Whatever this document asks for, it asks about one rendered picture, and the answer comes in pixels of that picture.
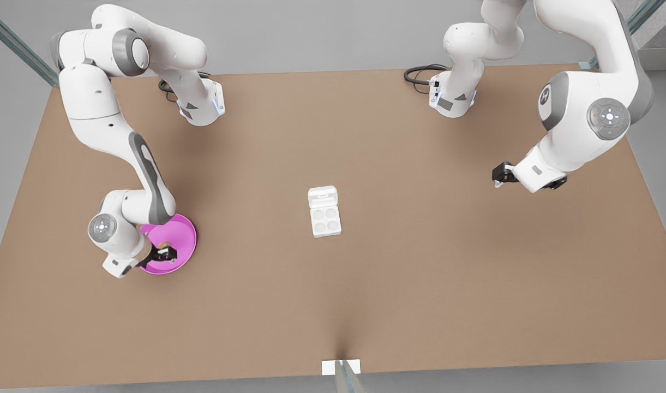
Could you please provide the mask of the white egg box base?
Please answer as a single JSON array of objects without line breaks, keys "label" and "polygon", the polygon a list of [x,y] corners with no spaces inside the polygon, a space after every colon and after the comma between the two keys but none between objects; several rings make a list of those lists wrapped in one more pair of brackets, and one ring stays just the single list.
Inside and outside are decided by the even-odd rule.
[{"label": "white egg box base", "polygon": [[310,210],[313,236],[340,235],[342,232],[338,206],[325,206]]}]

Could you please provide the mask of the white egg box lid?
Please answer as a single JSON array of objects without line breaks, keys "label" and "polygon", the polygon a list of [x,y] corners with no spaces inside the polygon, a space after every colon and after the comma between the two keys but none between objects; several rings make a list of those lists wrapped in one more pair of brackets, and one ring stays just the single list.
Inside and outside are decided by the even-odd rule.
[{"label": "white egg box lid", "polygon": [[308,190],[310,209],[322,209],[338,204],[338,191],[334,186],[315,187]]}]

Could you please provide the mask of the pink round plate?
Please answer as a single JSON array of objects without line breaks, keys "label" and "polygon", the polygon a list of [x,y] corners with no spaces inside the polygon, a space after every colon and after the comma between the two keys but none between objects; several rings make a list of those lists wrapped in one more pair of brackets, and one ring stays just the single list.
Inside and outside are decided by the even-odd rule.
[{"label": "pink round plate", "polygon": [[140,230],[155,246],[167,241],[177,251],[177,257],[174,262],[152,260],[146,262],[144,265],[140,265],[140,269],[148,273],[163,275],[174,272],[187,263],[195,251],[195,227],[189,219],[178,213],[171,217],[170,221],[166,224],[144,224],[140,226]]}]

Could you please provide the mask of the silver frame post white foot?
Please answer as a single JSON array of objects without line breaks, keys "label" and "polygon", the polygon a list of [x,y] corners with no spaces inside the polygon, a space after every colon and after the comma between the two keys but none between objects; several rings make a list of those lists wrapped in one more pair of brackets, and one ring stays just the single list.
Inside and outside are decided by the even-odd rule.
[{"label": "silver frame post white foot", "polygon": [[322,375],[334,376],[336,393],[368,393],[358,375],[360,360],[323,360]]}]

